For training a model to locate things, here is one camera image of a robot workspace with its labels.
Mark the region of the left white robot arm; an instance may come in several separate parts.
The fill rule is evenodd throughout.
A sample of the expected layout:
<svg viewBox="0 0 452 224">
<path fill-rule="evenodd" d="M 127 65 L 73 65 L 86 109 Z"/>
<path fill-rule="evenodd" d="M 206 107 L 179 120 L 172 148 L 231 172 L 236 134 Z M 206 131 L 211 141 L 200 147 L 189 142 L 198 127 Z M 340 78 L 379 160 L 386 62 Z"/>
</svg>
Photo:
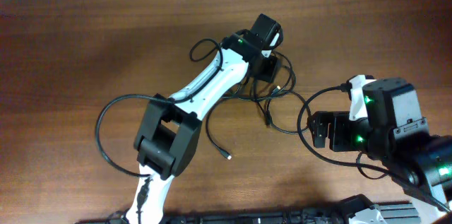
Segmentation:
<svg viewBox="0 0 452 224">
<path fill-rule="evenodd" d="M 159 223 L 172 180 L 191 162 L 203 118 L 213 105 L 247 76 L 266 72 L 270 53 L 283 41 L 283 29 L 261 14 L 251 29 L 215 43 L 212 62 L 188 85 L 168 98 L 148 102 L 133 147 L 140 178 L 123 223 Z"/>
</svg>

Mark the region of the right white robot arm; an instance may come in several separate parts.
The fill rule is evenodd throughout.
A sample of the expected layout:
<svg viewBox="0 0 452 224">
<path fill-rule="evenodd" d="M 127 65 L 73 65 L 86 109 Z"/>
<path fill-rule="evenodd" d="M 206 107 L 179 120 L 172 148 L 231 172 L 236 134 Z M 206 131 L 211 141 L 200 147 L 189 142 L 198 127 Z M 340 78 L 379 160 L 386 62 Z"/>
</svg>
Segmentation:
<svg viewBox="0 0 452 224">
<path fill-rule="evenodd" d="M 430 133 L 415 87 L 402 78 L 356 75 L 336 90 L 348 94 L 350 108 L 309 113 L 313 142 L 307 148 L 357 152 L 381 162 L 351 166 L 390 177 L 411 198 L 421 223 L 451 216 L 451 136 Z"/>
</svg>

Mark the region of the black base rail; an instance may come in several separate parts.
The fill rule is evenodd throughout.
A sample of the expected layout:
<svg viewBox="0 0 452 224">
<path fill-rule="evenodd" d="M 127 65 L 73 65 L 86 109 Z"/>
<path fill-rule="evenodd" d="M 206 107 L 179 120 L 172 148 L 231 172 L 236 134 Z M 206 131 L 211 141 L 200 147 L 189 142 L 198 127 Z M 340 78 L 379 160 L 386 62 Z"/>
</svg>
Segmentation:
<svg viewBox="0 0 452 224">
<path fill-rule="evenodd" d="M 345 220 L 326 209 L 243 213 L 237 215 L 164 216 L 160 224 L 344 224 Z"/>
</svg>

